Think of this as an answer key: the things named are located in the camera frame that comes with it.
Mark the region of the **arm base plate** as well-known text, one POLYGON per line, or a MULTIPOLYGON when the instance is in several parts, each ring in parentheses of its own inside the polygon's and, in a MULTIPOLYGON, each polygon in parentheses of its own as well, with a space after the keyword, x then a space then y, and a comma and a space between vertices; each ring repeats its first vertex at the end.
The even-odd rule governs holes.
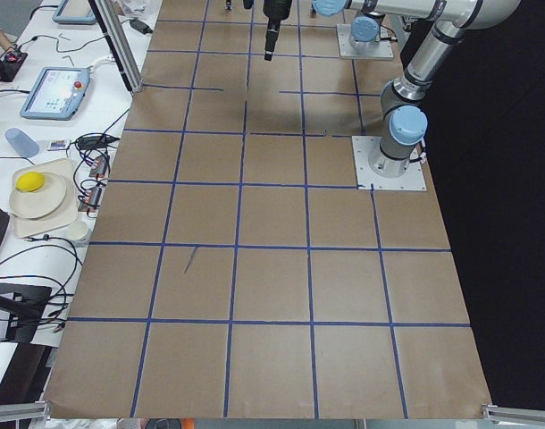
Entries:
POLYGON ((353 136, 356 186, 365 190, 426 191, 422 163, 414 148, 405 160, 391 160, 380 150, 379 136, 353 136))
POLYGON ((350 24, 338 24, 337 36, 340 58, 374 61, 392 61, 394 59, 392 46, 389 41, 355 41, 351 36, 350 24))

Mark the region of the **person hand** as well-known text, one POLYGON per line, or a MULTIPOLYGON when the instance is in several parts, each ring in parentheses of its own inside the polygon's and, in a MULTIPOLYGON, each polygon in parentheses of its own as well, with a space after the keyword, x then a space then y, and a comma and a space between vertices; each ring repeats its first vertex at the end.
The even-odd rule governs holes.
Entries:
POLYGON ((0 47, 2 49, 2 54, 4 55, 10 51, 13 51, 16 48, 16 43, 3 34, 0 36, 0 47))

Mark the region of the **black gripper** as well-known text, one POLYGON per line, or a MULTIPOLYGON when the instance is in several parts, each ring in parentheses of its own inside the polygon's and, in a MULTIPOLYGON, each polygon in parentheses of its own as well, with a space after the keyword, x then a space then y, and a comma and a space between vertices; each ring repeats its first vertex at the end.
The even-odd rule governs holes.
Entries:
POLYGON ((273 54, 276 47, 280 33, 280 22, 269 20, 267 23, 267 30, 265 33, 265 45, 264 45, 264 59, 270 62, 273 58, 273 54))

